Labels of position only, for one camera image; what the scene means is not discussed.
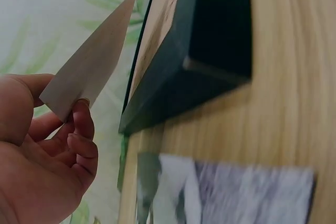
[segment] finger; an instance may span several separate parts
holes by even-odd
[[[68,146],[77,154],[76,164],[71,169],[80,180],[84,193],[97,174],[98,148],[93,141],[78,134],[69,134]]]
[[[0,141],[21,145],[33,118],[39,94],[52,75],[0,76]]]
[[[39,99],[39,96],[54,77],[53,74],[48,73],[26,74],[23,76],[17,74],[9,74],[8,76],[21,82],[24,86],[26,86],[33,98],[34,107],[43,105],[43,102]]]
[[[48,112],[32,119],[28,134],[35,142],[46,139],[52,132],[62,126],[62,121],[53,113]]]
[[[55,159],[62,162],[68,167],[72,167],[76,163],[77,154],[71,150],[65,151],[55,156]]]
[[[41,148],[51,157],[68,150],[67,138],[69,133],[73,133],[75,127],[73,120],[65,123],[51,139],[38,142]]]
[[[89,102],[85,99],[79,100],[72,108],[75,133],[93,139],[95,134],[95,125],[89,110]]]

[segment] fingernail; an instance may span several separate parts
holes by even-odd
[[[87,107],[90,107],[90,100],[87,98],[79,99],[78,102],[84,103]]]

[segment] hand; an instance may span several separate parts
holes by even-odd
[[[53,113],[32,119],[51,79],[0,77],[0,222],[59,224],[96,176],[98,150],[87,101],[78,101],[63,125]]]

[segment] paper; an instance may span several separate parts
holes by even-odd
[[[305,224],[312,199],[309,168],[207,163],[141,153],[138,224]]]
[[[124,44],[135,0],[125,0],[57,72],[40,99],[63,122],[82,98],[94,104],[112,75]]]

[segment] wooden surface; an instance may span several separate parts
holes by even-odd
[[[310,166],[309,223],[335,223],[336,0],[251,1],[252,83],[131,137],[119,223],[134,223],[138,151]]]

